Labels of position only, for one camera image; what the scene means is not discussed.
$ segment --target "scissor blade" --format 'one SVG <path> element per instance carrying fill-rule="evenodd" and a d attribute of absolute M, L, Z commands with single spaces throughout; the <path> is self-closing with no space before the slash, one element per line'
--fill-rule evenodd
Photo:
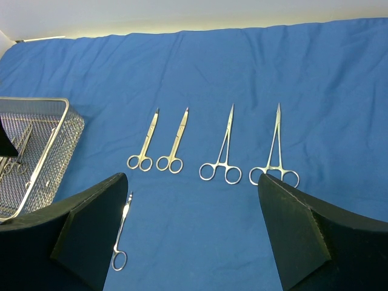
<path fill-rule="evenodd" d="M 145 139 L 144 144 L 143 144 L 143 148 L 141 149 L 140 159 L 142 159 L 147 153 L 147 149 L 148 149 L 148 146 L 150 145 L 151 138 L 152 138 L 154 129 L 156 127 L 156 123 L 158 122 L 158 116 L 159 116 L 159 109 L 156 109 L 156 112 L 153 115 L 153 118 L 152 118 L 152 121 L 150 124 L 150 128 L 148 129 L 147 136 L 146 136 L 146 139 Z"/>
<path fill-rule="evenodd" d="M 158 121 L 159 109 L 156 109 L 155 114 L 153 115 L 151 126 L 156 126 L 156 122 Z"/>
<path fill-rule="evenodd" d="M 186 124 L 187 124 L 187 118 L 189 117 L 189 108 L 186 108 L 186 111 L 184 112 L 183 114 L 183 118 L 182 118 L 182 121 L 181 121 L 181 125 L 179 125 L 179 130 L 178 130 L 178 134 L 181 132 L 181 135 L 182 135 L 182 131 L 180 130 L 182 127 L 185 128 L 186 127 Z"/>
<path fill-rule="evenodd" d="M 159 109 L 156 109 L 155 114 L 153 115 L 150 128 L 148 129 L 147 137 L 150 139 L 153 135 L 153 130 L 155 129 L 156 123 L 158 122 Z"/>

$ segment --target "forceps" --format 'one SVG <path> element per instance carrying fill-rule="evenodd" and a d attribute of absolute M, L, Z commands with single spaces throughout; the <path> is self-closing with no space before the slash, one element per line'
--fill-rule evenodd
<path fill-rule="evenodd" d="M 121 236 L 121 232 L 122 232 L 122 227 L 124 226 L 125 219 L 127 218 L 127 214 L 129 212 L 129 208 L 131 207 L 132 196 L 133 196 L 133 192 L 131 192 L 129 194 L 128 202 L 125 204 L 124 210 L 122 211 L 122 217 L 121 217 L 121 222 L 120 222 L 119 233 L 117 234 L 116 243 L 113 246 L 113 252 L 115 254 L 113 255 L 113 259 L 112 259 L 112 268 L 115 271 L 121 271 L 125 267 L 125 265 L 127 264 L 127 253 L 123 252 L 122 250 L 118 250 L 117 247 L 118 247 L 118 244 L 119 244 L 119 240 L 120 240 L 120 236 Z M 122 253 L 124 255 L 124 264 L 120 268 L 116 268 L 115 261 L 116 261 L 117 256 L 120 253 Z"/>
<path fill-rule="evenodd" d="M 143 144 L 143 148 L 141 149 L 141 152 L 139 155 L 133 155 L 133 156 L 130 156 L 127 160 L 127 165 L 128 165 L 128 168 L 130 168 L 131 170 L 139 167 L 140 170 L 142 170 L 143 172 L 146 172 L 146 171 L 149 171 L 152 167 L 152 159 L 149 158 L 148 156 L 146 156 L 146 153 L 147 153 L 147 150 L 148 150 L 148 146 L 150 145 L 150 142 L 151 142 L 151 138 L 152 138 L 152 135 L 153 135 L 153 131 L 156 127 L 156 122 L 158 121 L 158 116 L 159 116 L 159 109 L 156 109 L 156 112 L 155 114 L 153 115 L 153 118 L 152 118 L 152 122 L 151 122 L 151 125 L 150 125 L 150 128 L 148 129 L 148 133 L 147 133 L 147 136 L 146 136 L 146 139 L 144 141 L 144 144 Z M 129 164 L 130 160 L 131 159 L 138 159 L 138 162 L 136 163 L 136 165 L 134 166 L 131 166 Z M 148 166 L 148 168 L 144 169 L 142 167 L 142 163 L 145 161 L 145 160 L 150 160 L 150 165 Z"/>
<path fill-rule="evenodd" d="M 281 123 L 281 111 L 280 111 L 280 103 L 278 104 L 278 109 L 276 111 L 276 122 L 275 122 L 275 131 L 273 133 L 273 138 L 272 138 L 272 145 L 271 145 L 271 150 L 269 152 L 269 157 L 268 157 L 268 162 L 267 162 L 267 165 L 265 168 L 262 168 L 262 167 L 255 167 L 253 168 L 250 172 L 249 172 L 249 181 L 257 186 L 258 183 L 255 183 L 253 182 L 252 180 L 252 173 L 255 171 L 255 170 L 260 170 L 262 171 L 264 174 L 267 173 L 268 170 L 279 170 L 280 173 L 281 173 L 281 178 L 280 180 L 283 181 L 283 178 L 284 178 L 284 175 L 287 174 L 287 173 L 293 173 L 296 178 L 298 179 L 298 181 L 296 182 L 296 185 L 294 186 L 295 188 L 298 187 L 299 185 L 299 175 L 298 173 L 296 173 L 296 171 L 292 171 L 292 170 L 284 170 L 283 169 L 283 164 L 282 164 L 282 160 L 281 160 L 281 145 L 280 145 L 280 123 Z M 273 146 L 275 144 L 275 138 L 276 138 L 276 133 L 278 134 L 278 147 L 279 147 L 279 165 L 278 166 L 271 166 L 270 163 L 271 163 L 271 158 L 272 158 L 272 151 L 273 151 Z"/>
<path fill-rule="evenodd" d="M 3 174 L 8 175 L 9 173 L 11 173 L 14 166 L 16 166 L 16 174 L 18 175 L 23 175 L 27 171 L 27 166 L 21 163 L 21 159 L 23 157 L 25 149 L 27 148 L 28 141 L 31 137 L 31 132 L 32 132 L 32 124 L 30 124 L 26 128 L 26 130 L 21 136 L 20 141 L 18 142 L 17 148 L 19 148 L 20 144 L 22 143 L 22 147 L 20 149 L 18 157 L 15 159 L 15 161 L 10 161 L 5 164 L 3 168 Z"/>
<path fill-rule="evenodd" d="M 183 135 L 183 131 L 184 131 L 185 127 L 186 127 L 187 117 L 188 116 L 189 116 L 189 108 L 186 108 L 186 111 L 183 114 L 181 125 L 179 126 L 178 132 L 176 133 L 176 137 L 175 137 L 175 140 L 174 140 L 174 145 L 172 145 L 172 149 L 171 149 L 170 155 L 169 156 L 161 156 L 157 160 L 157 162 L 156 162 L 156 168 L 158 168 L 159 171 L 164 171 L 164 170 L 167 170 L 167 168 L 168 168 L 170 170 L 170 172 L 172 172 L 173 174 L 177 174 L 177 173 L 179 173 L 182 170 L 182 168 L 183 168 L 183 161 L 181 159 L 179 159 L 179 158 L 176 158 L 175 155 L 176 155 L 176 151 L 178 150 L 179 143 L 181 142 L 181 138 L 182 138 L 182 135 Z M 159 162 L 162 159 L 166 159 L 167 160 L 167 165 L 164 168 L 160 168 L 160 166 L 159 166 Z M 179 167 L 179 169 L 177 171 L 174 171 L 172 169 L 172 164 L 175 161 L 179 161 L 179 163 L 181 164 L 181 166 Z"/>
<path fill-rule="evenodd" d="M 219 155 L 218 155 L 218 159 L 217 159 L 217 162 L 215 164 L 211 164 L 209 162 L 206 162 L 205 164 L 203 164 L 200 168 L 199 168 L 199 176 L 201 177 L 202 180 L 205 180 L 205 181 L 209 181 L 211 179 L 213 179 L 214 175 L 216 174 L 216 169 L 217 167 L 225 167 L 225 181 L 226 183 L 230 184 L 230 185 L 234 185 L 234 184 L 237 184 L 240 182 L 241 180 L 241 176 L 243 175 L 241 173 L 241 170 L 238 168 L 238 167 L 235 167 L 235 166 L 230 166 L 228 165 L 228 159 L 229 159 L 229 144 L 230 144 L 230 131 L 232 129 L 232 122 L 233 122 L 233 110 L 235 108 L 235 105 L 233 104 L 232 105 L 232 109 L 230 110 L 230 114 L 229 114 L 229 119 L 228 119 L 228 125 L 226 127 L 226 132 L 225 132 L 225 137 L 224 137 L 224 142 L 222 143 L 222 146 L 221 146 L 221 150 L 219 151 Z M 219 159 L 221 159 L 221 155 L 222 155 L 222 151 L 224 150 L 224 146 L 225 146 L 225 142 L 227 141 L 227 145 L 226 145 L 226 157 L 225 157 L 225 161 L 224 162 L 220 162 Z M 202 169 L 205 167 L 205 166 L 211 166 L 213 168 L 213 174 L 211 175 L 211 177 L 209 178 L 205 178 L 202 176 Z M 231 169 L 237 169 L 237 171 L 239 172 L 239 178 L 237 181 L 235 182 L 230 182 L 227 178 L 227 174 L 228 172 L 231 170 Z"/>

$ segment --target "blue cloth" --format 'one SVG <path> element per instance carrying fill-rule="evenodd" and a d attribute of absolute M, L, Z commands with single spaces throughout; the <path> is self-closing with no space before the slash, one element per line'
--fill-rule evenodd
<path fill-rule="evenodd" d="M 84 117 L 57 201 L 127 174 L 128 264 L 109 270 L 105 290 L 275 291 L 248 173 L 267 162 L 278 102 L 283 166 L 299 173 L 299 189 L 388 221 L 387 31 L 388 19 L 356 19 L 19 43 L 0 60 L 0 95 L 65 97 Z M 220 168 L 205 182 L 198 169 L 215 162 L 232 103 L 229 163 L 242 180 L 226 184 Z M 187 106 L 182 172 L 129 170 L 156 108 L 154 162 L 170 153 Z"/>

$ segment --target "wire mesh basket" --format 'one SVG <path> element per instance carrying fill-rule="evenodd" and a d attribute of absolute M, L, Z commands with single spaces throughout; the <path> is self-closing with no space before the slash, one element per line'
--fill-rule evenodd
<path fill-rule="evenodd" d="M 15 162 L 0 173 L 2 222 L 52 203 L 84 120 L 67 99 L 56 98 L 0 97 L 0 117 L 19 151 L 18 158 L 0 161 L 0 170 L 1 162 L 3 166 Z"/>

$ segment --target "surgical scissors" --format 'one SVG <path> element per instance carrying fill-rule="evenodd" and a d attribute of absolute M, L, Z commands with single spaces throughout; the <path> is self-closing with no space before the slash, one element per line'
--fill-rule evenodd
<path fill-rule="evenodd" d="M 120 240 L 120 236 L 121 236 L 121 232 L 122 232 L 122 227 L 124 226 L 125 219 L 127 218 L 127 214 L 128 214 L 129 209 L 130 209 L 130 207 L 131 207 L 132 196 L 133 196 L 133 192 L 131 192 L 131 193 L 129 194 L 128 201 L 127 201 L 127 203 L 125 204 L 124 209 L 123 209 L 123 211 L 122 211 L 122 217 L 121 217 L 121 222 L 120 222 L 119 233 L 117 234 L 116 243 L 115 243 L 115 245 L 113 246 L 113 252 L 114 252 L 115 254 L 113 255 L 113 259 L 112 259 L 112 268 L 113 268 L 115 271 L 121 271 L 121 270 L 125 267 L 125 265 L 127 264 L 127 253 L 123 252 L 122 250 L 118 250 L 117 247 L 118 247 L 118 244 L 119 244 L 119 240 Z M 118 256 L 120 253 L 122 253 L 122 254 L 124 255 L 124 264 L 123 264 L 120 268 L 116 268 L 115 261 L 116 261 L 117 256 Z"/>
<path fill-rule="evenodd" d="M 151 121 L 151 125 L 150 125 L 150 128 L 148 129 L 148 133 L 147 133 L 147 136 L 146 136 L 146 139 L 144 141 L 144 144 L 143 144 L 143 148 L 141 149 L 141 152 L 139 155 L 133 155 L 133 156 L 130 156 L 127 160 L 127 165 L 128 165 L 128 168 L 130 168 L 131 170 L 139 167 L 140 170 L 142 170 L 143 172 L 146 172 L 146 171 L 149 171 L 152 167 L 152 159 L 149 158 L 148 156 L 146 156 L 146 153 L 147 153 L 147 150 L 148 150 L 148 146 L 150 145 L 150 142 L 151 142 L 151 138 L 152 138 L 152 135 L 153 135 L 153 132 L 155 130 L 155 127 L 156 127 L 156 122 L 158 121 L 158 116 L 159 116 L 159 109 L 156 109 L 156 112 L 155 114 L 153 115 L 153 118 L 152 118 L 152 121 Z M 130 160 L 131 159 L 138 159 L 138 162 L 136 163 L 136 165 L 134 166 L 131 166 L 129 164 Z M 145 161 L 145 160 L 150 160 L 150 165 L 144 169 L 142 167 L 142 163 Z"/>
<path fill-rule="evenodd" d="M 260 170 L 262 171 L 264 174 L 266 174 L 268 172 L 268 170 L 279 170 L 280 171 L 280 174 L 281 174 L 281 177 L 280 177 L 280 180 L 283 181 L 283 178 L 284 178 L 284 175 L 287 174 L 287 173 L 293 173 L 296 178 L 297 178 L 297 182 L 296 182 L 296 185 L 294 186 L 295 188 L 298 187 L 299 185 L 299 175 L 298 173 L 296 173 L 296 171 L 292 171 L 292 170 L 284 170 L 283 169 L 283 162 L 282 162 L 282 159 L 281 159 L 281 143 L 280 143 L 280 125 L 281 125 L 281 111 L 280 111 L 280 103 L 278 104 L 278 109 L 276 111 L 276 122 L 275 122 L 275 131 L 273 133 L 273 138 L 272 138 L 272 145 L 271 145 L 271 150 L 269 152 L 269 157 L 268 157 L 268 161 L 267 161 L 267 165 L 262 168 L 262 167 L 255 167 L 253 168 L 250 172 L 249 172 L 249 180 L 250 182 L 257 186 L 258 183 L 255 183 L 253 182 L 252 180 L 252 173 L 255 171 L 255 170 Z M 271 166 L 270 163 L 271 163 L 271 159 L 272 159 L 272 152 L 273 152 L 273 146 L 275 145 L 275 139 L 276 139 L 276 133 L 278 135 L 278 147 L 279 147 L 279 165 L 278 166 Z"/>
<path fill-rule="evenodd" d="M 226 181 L 226 183 L 228 183 L 228 184 L 230 184 L 230 185 L 234 185 L 234 184 L 239 183 L 240 180 L 241 180 L 241 177 L 242 177 L 242 175 L 243 175 L 243 174 L 241 173 L 241 170 L 240 170 L 238 167 L 228 165 L 228 159 L 229 159 L 229 144 L 230 144 L 230 132 L 231 132 L 231 130 L 232 130 L 233 110 L 234 110 L 234 108 L 235 108 L 235 105 L 233 104 L 233 105 L 232 105 L 232 109 L 230 110 L 230 114 L 229 114 L 228 125 L 227 125 L 227 127 L 226 127 L 224 142 L 222 143 L 221 150 L 219 151 L 219 155 L 218 155 L 217 162 L 214 163 L 214 164 L 211 164 L 211 163 L 209 163 L 209 162 L 206 162 L 205 164 L 203 164 L 203 165 L 199 168 L 199 176 L 201 177 L 202 180 L 209 181 L 209 180 L 213 179 L 213 177 L 216 175 L 216 169 L 217 169 L 217 167 L 225 167 L 225 181 Z M 224 162 L 220 162 L 219 160 L 221 159 L 222 151 L 224 150 L 224 146 L 225 146 L 225 142 L 226 142 L 226 141 L 227 141 L 227 145 L 226 145 L 226 157 L 225 157 L 225 161 L 224 161 Z M 213 174 L 212 174 L 211 177 L 209 177 L 209 178 L 205 178 L 205 177 L 202 176 L 202 169 L 203 169 L 205 166 L 210 166 L 210 167 L 213 168 Z M 228 177 L 227 177 L 227 174 L 228 174 L 228 172 L 229 172 L 231 169 L 237 169 L 237 171 L 239 172 L 239 178 L 238 178 L 237 181 L 235 181 L 235 182 L 230 182 L 230 181 L 228 180 Z"/>
<path fill-rule="evenodd" d="M 182 170 L 182 168 L 183 168 L 183 161 L 181 159 L 179 159 L 179 158 L 176 158 L 175 155 L 176 155 L 176 152 L 178 151 L 179 143 L 181 142 L 181 138 L 182 138 L 184 129 L 186 127 L 187 117 L 188 116 L 189 116 L 189 108 L 186 108 L 186 111 L 183 114 L 181 125 L 179 126 L 178 132 L 176 133 L 176 137 L 175 137 L 175 140 L 174 140 L 174 144 L 172 145 L 172 149 L 171 149 L 170 155 L 169 156 L 161 156 L 156 161 L 156 168 L 158 168 L 159 171 L 165 171 L 168 168 L 171 173 L 177 174 L 177 173 L 179 173 Z M 167 165 L 164 168 L 160 168 L 160 166 L 159 166 L 159 162 L 162 159 L 166 159 L 167 160 Z M 179 167 L 179 169 L 177 171 L 174 171 L 172 169 L 172 164 L 175 161 L 179 161 L 179 163 L 181 164 L 181 166 Z"/>
<path fill-rule="evenodd" d="M 23 132 L 20 141 L 18 142 L 17 149 L 21 145 L 21 149 L 19 152 L 18 157 L 15 159 L 15 161 L 9 161 L 8 163 L 5 164 L 3 168 L 3 174 L 8 175 L 12 172 L 14 166 L 16 166 L 16 174 L 18 175 L 23 175 L 27 171 L 27 165 L 24 165 L 21 163 L 21 159 L 24 155 L 25 149 L 27 148 L 28 141 L 31 137 L 31 132 L 32 132 L 32 124 L 30 124 L 25 131 Z"/>

